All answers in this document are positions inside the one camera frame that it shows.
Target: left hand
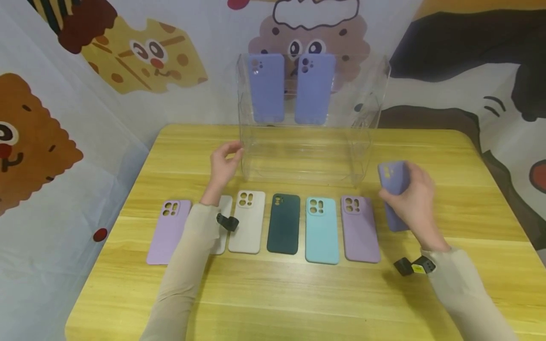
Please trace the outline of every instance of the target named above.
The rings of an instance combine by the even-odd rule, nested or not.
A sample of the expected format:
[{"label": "left hand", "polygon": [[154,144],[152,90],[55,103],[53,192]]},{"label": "left hand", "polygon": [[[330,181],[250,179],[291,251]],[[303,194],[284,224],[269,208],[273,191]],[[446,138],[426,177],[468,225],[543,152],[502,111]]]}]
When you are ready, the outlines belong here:
[{"label": "left hand", "polygon": [[233,178],[239,162],[241,162],[244,149],[241,141],[226,142],[219,146],[210,155],[210,180],[201,198],[201,204],[218,206],[222,191]]}]

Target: yellow label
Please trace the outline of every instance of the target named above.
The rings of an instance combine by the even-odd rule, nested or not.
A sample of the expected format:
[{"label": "yellow label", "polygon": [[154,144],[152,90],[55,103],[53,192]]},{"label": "yellow label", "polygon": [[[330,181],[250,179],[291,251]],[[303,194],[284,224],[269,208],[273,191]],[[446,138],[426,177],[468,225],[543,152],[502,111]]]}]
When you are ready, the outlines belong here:
[{"label": "yellow label", "polygon": [[418,264],[411,264],[411,268],[413,269],[413,272],[415,273],[426,273],[425,269]]}]

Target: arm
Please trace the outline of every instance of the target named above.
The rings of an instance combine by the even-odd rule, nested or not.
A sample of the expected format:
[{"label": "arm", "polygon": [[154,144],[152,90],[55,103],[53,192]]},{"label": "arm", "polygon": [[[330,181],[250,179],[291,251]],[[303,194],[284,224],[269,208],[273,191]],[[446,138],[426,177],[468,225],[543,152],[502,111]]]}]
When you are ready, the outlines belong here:
[{"label": "arm", "polygon": [[409,226],[421,253],[435,265],[429,280],[464,340],[513,341],[514,332],[485,291],[474,264],[463,250],[450,247],[433,215],[434,182],[413,163],[406,163],[411,182],[401,195],[381,189],[385,200]]},{"label": "arm", "polygon": [[211,179],[199,204],[192,207],[140,340],[185,340],[188,318],[209,254],[219,238],[216,215],[222,191],[242,158],[238,141],[225,143],[211,155]]}]

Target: background mural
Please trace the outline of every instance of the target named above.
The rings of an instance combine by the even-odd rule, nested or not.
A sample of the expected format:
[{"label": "background mural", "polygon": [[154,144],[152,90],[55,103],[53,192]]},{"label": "background mural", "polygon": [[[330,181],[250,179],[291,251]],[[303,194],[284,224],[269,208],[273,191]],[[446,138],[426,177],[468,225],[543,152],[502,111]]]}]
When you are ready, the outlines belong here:
[{"label": "background mural", "polygon": [[334,53],[340,93],[386,55],[380,126],[468,135],[541,252],[545,41],[539,0],[2,1],[0,339],[63,338],[159,130],[238,123],[246,52],[288,54],[289,80]]}]

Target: clear acrylic holder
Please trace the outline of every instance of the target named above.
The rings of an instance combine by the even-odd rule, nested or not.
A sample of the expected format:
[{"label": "clear acrylic holder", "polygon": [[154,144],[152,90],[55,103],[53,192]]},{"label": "clear acrylic holder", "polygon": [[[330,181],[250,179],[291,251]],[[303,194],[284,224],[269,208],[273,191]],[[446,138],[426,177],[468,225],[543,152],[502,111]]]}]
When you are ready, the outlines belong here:
[{"label": "clear acrylic holder", "polygon": [[[336,67],[327,118],[322,125],[297,124],[295,98],[298,59],[284,56],[284,120],[254,119],[248,69],[253,55],[237,62],[240,138],[245,147],[242,173],[246,181],[276,181],[356,187],[364,178],[372,140],[390,75],[385,56],[335,55]],[[347,60],[360,67],[344,68]]]}]

